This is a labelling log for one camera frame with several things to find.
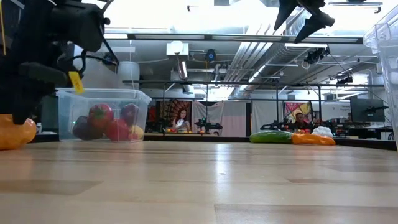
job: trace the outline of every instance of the computer monitor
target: computer monitor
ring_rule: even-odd
[[[385,122],[382,100],[350,99],[352,122]]]

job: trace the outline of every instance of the person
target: person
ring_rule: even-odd
[[[187,121],[187,110],[181,109],[178,113],[178,117],[173,120],[173,128],[175,128],[178,132],[181,131],[190,131],[191,126],[189,121]]]
[[[294,126],[295,126],[296,129],[303,130],[303,129],[310,128],[310,126],[308,125],[307,122],[305,122],[304,119],[305,119],[304,114],[302,114],[302,113],[297,113],[296,114],[296,122],[294,123]]]

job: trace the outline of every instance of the woman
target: woman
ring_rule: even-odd
[[[178,132],[189,132],[191,130],[191,126],[189,121],[187,121],[187,110],[181,109],[178,114],[179,116],[173,120],[173,128]]]

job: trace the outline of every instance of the green cucumber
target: green cucumber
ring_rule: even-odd
[[[250,141],[253,143],[292,143],[292,133],[287,131],[261,131],[250,135]]]

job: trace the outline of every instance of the man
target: man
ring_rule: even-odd
[[[308,129],[310,126],[308,125],[307,122],[304,121],[305,117],[304,114],[302,113],[297,113],[296,114],[296,122],[294,123],[294,126],[296,129]]]

